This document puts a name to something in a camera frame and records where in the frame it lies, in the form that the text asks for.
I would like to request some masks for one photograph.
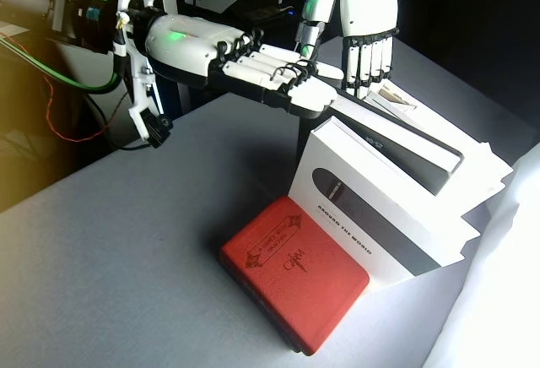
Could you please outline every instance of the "book cover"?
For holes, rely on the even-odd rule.
[[[370,280],[288,197],[228,241],[220,259],[306,355],[321,347]]]

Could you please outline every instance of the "gray table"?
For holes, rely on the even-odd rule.
[[[337,61],[340,44],[321,55]],[[395,80],[413,93],[449,110],[449,97],[481,105],[457,119],[489,137],[503,112],[408,47],[395,56]],[[309,358],[217,262],[287,192],[297,127],[225,95],[176,122],[164,147],[116,152],[0,214],[0,366],[421,366],[468,262],[361,297]]]

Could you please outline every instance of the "white fabric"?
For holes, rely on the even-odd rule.
[[[540,366],[540,144],[514,170],[424,368]]]

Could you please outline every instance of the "red book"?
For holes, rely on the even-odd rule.
[[[228,241],[220,259],[306,355],[321,347],[370,281],[288,197]]]

